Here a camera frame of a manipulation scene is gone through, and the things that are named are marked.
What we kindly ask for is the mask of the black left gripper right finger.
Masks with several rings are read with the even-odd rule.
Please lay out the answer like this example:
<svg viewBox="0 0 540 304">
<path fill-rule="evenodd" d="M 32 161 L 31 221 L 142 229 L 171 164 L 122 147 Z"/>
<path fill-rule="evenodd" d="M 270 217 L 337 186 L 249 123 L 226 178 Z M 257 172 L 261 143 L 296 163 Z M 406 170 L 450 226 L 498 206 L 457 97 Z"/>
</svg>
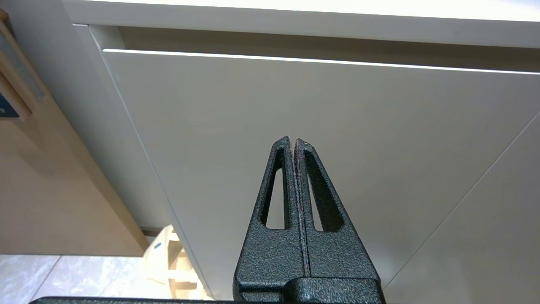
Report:
<svg viewBox="0 0 540 304">
<path fill-rule="evenodd" d="M 300 138 L 295 141 L 294 165 L 308 276 L 378 279 L 374 264 L 312 144 Z"/>
</svg>

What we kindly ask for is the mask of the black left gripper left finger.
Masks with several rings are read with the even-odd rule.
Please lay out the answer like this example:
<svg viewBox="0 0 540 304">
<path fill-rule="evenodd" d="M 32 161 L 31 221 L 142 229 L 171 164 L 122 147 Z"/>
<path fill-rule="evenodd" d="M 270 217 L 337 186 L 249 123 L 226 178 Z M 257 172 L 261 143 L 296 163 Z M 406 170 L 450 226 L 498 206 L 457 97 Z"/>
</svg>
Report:
<svg viewBox="0 0 540 304">
<path fill-rule="evenodd" d="M 285 227 L 270 229 L 266 224 L 278 171 L 282 172 Z M 233 276 L 233 298 L 238 302 L 283 302 L 287 283 L 306 271 L 291 139 L 285 136 L 270 150 Z"/>
</svg>

